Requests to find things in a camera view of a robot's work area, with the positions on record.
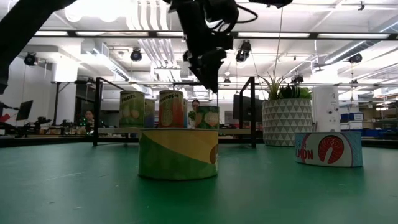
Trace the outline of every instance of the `white cylinder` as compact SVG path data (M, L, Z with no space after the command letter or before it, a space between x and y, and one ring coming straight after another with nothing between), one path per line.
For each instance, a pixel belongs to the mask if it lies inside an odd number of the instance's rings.
M312 89L312 111L316 132L340 132L337 87L314 87Z

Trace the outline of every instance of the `can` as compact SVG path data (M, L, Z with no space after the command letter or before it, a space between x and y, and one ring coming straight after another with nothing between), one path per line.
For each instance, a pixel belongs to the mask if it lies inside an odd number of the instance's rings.
M156 100L145 99L145 116L144 116L145 128L155 127L155 104Z
M181 91L160 91L159 127L183 127L183 93Z
M144 127L145 95L139 91L120 92L119 127Z
M220 126L220 108L218 106L199 106L195 122L196 128L218 129Z
M184 128L188 127L188 100L183 101Z

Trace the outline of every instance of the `computer monitor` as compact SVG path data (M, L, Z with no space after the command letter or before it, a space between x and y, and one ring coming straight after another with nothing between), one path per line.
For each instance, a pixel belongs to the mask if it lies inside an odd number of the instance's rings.
M239 95L234 95L234 106L233 106L233 118L239 120ZM255 107L256 107L256 121L262 122L262 102L264 100L255 99ZM251 121L251 98L243 96L243 121Z
M17 121L24 121L29 119L30 109L32 109L33 100L21 103L17 115Z

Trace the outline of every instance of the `ceiling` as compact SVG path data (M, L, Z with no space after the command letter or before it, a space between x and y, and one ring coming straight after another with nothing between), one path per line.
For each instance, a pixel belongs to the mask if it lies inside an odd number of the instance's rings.
M117 4L118 2L126 1L130 0L103 2ZM148 20L150 14L149 2L150 0L148 0L147 9ZM245 0L238 0L237 2L258 13L259 17L256 21L248 24L237 24L234 28L235 31L278 32L281 28L282 32L375 32L375 28L394 18L394 16L398 22L398 16L396 16L398 2L396 0L366 0L366 6L363 11L358 10L361 2L359 0L293 0L291 5L283 8L282 25L280 25L281 9L267 8L266 5L248 3ZM0 18L7 13L8 4L9 0L0 0ZM48 19L42 30L129 30L126 24L126 14L132 14L133 12L133 10L120 9L121 16L114 22L103 22L95 16L83 16L78 22L70 22L65 17L65 11L61 10ZM243 21L251 17L252 15L241 11L239 20ZM176 13L167 15L167 25L170 30L182 30ZM309 79L312 73L310 63L304 61L314 55L331 54L351 43L351 41L347 40L318 40L316 42L313 40L281 40L279 42L278 40L252 39L250 41L252 53L246 60L244 67L237 67L235 61L236 49L239 48L242 40L234 41L234 49L228 51L228 58L219 70L220 77L224 77L224 73L229 72L230 77L238 76L241 77L238 82L245 82L243 81L247 79L245 77L250 77L254 74L266 76L267 72L272 73L275 69L275 61L277 61L275 70L277 76L286 75L296 66L305 63L308 65L307 69L301 70L300 73ZM80 44L82 42L83 39L81 38L33 38L29 45L56 45L80 61L80 75L112 78L113 73L104 65L88 60L85 55L80 54ZM143 56L140 62L132 62L129 58L133 47L141 47L137 39L103 38L96 39L96 42L106 43L110 49L110 57L117 61L136 80L146 81L149 79L151 60L144 50L141 50ZM182 69L182 77L188 76L188 65L182 62L182 55L187 50L185 42L181 39L171 39L171 45L174 57ZM363 61L355 64L352 70L348 62L335 64L334 67L338 69L338 77L340 79L336 82L348 83L351 77L369 76L381 68L397 63L395 60L398 54L398 50L395 50L398 47L397 45L398 42L384 41L362 51ZM371 76L369 78L370 81L366 80L366 82L382 82L383 80L392 80L397 76L398 71L393 68L388 70L388 72L381 72Z

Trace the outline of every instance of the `security camera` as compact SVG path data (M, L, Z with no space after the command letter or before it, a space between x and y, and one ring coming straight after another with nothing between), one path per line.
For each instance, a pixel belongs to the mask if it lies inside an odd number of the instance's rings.
M138 47L134 47L130 58L133 62L139 62L142 59L141 49Z
M24 60L24 63L29 66L35 66L38 64L38 62L39 62L39 59L36 57L35 52L29 52L26 55L25 60Z

